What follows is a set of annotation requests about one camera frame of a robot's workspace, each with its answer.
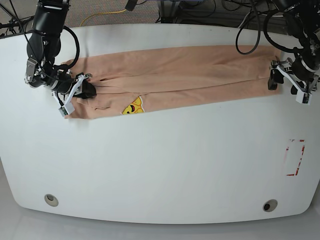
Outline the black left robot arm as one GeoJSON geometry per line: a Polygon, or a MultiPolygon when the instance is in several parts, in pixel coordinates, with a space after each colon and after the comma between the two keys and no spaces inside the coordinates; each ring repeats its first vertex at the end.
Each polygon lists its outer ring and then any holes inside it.
{"type": "Polygon", "coordinates": [[[292,83],[292,93],[309,98],[320,80],[316,74],[320,69],[320,4],[317,0],[274,0],[273,4],[275,9],[263,22],[264,36],[275,48],[294,54],[295,60],[273,64],[268,87],[274,90],[283,78],[287,78],[292,83]],[[270,38],[268,23],[277,13],[283,14],[291,35],[298,39],[302,48],[287,48],[270,38]]]}

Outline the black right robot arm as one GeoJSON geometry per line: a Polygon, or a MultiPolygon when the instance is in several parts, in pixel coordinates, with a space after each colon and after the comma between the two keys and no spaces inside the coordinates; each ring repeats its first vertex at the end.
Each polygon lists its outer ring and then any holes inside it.
{"type": "Polygon", "coordinates": [[[70,74],[80,56],[80,43],[65,20],[69,11],[68,0],[39,0],[32,23],[32,34],[27,39],[25,82],[33,88],[48,87],[53,93],[81,99],[97,95],[95,87],[88,82],[90,74],[70,74]],[[61,33],[65,30],[74,39],[76,53],[71,63],[55,64],[61,50],[61,33]]]}

